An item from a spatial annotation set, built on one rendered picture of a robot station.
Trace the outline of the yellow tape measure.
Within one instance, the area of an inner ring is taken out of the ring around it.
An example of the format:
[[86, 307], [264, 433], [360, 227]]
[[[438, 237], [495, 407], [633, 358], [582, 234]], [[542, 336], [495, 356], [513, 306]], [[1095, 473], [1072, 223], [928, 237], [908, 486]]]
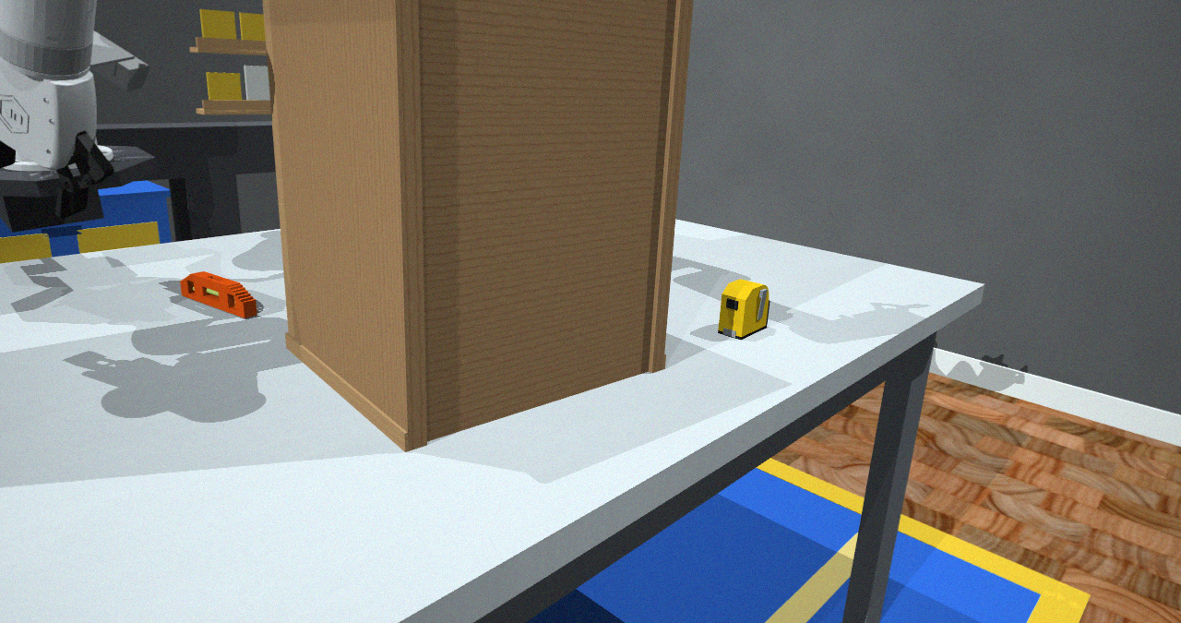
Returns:
[[770, 310], [769, 299], [766, 286], [749, 280], [730, 282], [722, 294], [718, 333], [743, 340], [765, 329]]

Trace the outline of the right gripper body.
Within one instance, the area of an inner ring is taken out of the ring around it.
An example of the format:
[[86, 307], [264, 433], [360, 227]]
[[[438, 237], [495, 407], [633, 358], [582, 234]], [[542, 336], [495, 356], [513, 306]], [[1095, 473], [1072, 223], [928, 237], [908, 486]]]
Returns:
[[76, 135], [96, 138], [94, 77], [43, 76], [0, 55], [0, 140], [48, 170], [67, 166]]

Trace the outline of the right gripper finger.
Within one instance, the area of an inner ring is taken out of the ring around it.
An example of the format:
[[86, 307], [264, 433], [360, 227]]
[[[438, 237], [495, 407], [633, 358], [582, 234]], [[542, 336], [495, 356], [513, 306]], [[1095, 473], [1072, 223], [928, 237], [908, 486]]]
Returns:
[[0, 168], [17, 163], [17, 151], [0, 140]]
[[[70, 172], [70, 164], [76, 163], [78, 176]], [[76, 135], [76, 151], [67, 166], [56, 170], [59, 173], [61, 186], [56, 188], [56, 218], [68, 218], [68, 216], [81, 212], [86, 208], [89, 198], [89, 186], [106, 181], [115, 168], [102, 155], [86, 131]]]

